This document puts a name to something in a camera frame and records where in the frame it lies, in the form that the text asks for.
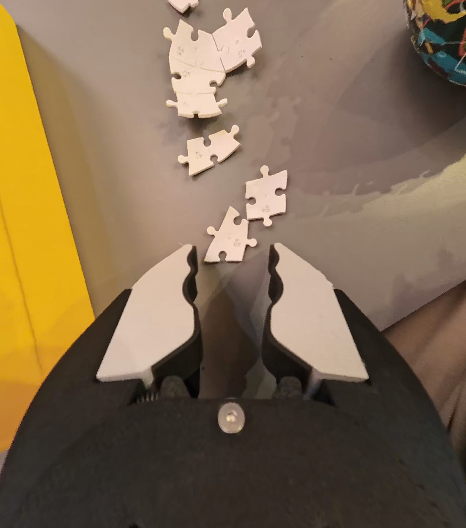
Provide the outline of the colourful puzzle ball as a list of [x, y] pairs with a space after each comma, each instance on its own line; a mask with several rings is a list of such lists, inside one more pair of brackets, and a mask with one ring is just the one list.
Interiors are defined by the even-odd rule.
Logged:
[[403, 1], [410, 40], [424, 64], [466, 87], [466, 1]]

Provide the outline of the person's beige trouser leg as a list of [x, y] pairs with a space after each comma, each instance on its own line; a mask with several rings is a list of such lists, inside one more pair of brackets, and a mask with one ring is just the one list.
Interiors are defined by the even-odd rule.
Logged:
[[466, 473], [466, 281], [383, 335], [421, 381]]

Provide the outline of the yellow box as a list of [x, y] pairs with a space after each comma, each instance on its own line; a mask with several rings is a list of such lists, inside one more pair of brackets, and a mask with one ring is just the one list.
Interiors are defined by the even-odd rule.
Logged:
[[0, 4], [0, 453], [93, 319], [17, 27]]

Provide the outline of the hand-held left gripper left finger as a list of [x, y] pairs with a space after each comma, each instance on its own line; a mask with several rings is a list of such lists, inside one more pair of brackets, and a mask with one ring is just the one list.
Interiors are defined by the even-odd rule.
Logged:
[[178, 376], [199, 388], [203, 341], [195, 306], [197, 272], [197, 249], [185, 244], [132, 286], [98, 381], [141, 380], [149, 389]]

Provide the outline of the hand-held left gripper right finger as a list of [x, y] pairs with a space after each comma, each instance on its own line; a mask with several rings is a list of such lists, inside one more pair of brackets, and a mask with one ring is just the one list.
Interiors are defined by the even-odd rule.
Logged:
[[295, 379], [312, 397], [328, 381], [362, 383], [368, 372], [333, 284], [280, 242], [269, 249], [270, 305], [263, 364], [277, 384]]

